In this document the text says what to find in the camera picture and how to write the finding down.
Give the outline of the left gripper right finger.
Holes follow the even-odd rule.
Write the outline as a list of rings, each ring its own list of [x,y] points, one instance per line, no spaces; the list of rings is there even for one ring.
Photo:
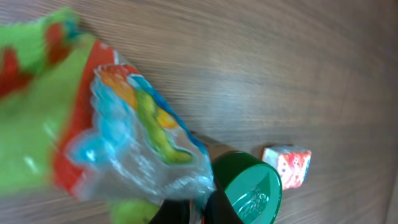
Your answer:
[[[214,191],[203,212],[204,224],[243,224],[223,190]]]

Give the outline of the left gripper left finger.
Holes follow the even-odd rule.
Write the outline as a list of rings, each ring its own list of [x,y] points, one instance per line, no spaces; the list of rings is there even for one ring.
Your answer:
[[[149,224],[189,224],[190,202],[166,200]]]

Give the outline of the green lid jar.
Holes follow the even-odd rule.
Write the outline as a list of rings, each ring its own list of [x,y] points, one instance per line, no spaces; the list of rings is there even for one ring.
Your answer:
[[[241,151],[227,152],[212,164],[235,214],[244,224],[273,224],[282,202],[282,181],[268,163]]]

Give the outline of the small red snack box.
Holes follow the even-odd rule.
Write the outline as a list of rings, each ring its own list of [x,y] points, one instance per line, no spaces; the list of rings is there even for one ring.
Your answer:
[[[303,184],[311,156],[311,151],[293,144],[270,144],[264,147],[262,160],[277,170],[283,190],[288,190]]]

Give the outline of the Haribo gummy candy bag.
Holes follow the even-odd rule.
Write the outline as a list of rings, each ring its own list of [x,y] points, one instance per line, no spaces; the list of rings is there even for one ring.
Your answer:
[[[55,185],[149,223],[166,200],[190,221],[215,191],[205,146],[140,71],[61,9],[1,25],[1,193]]]

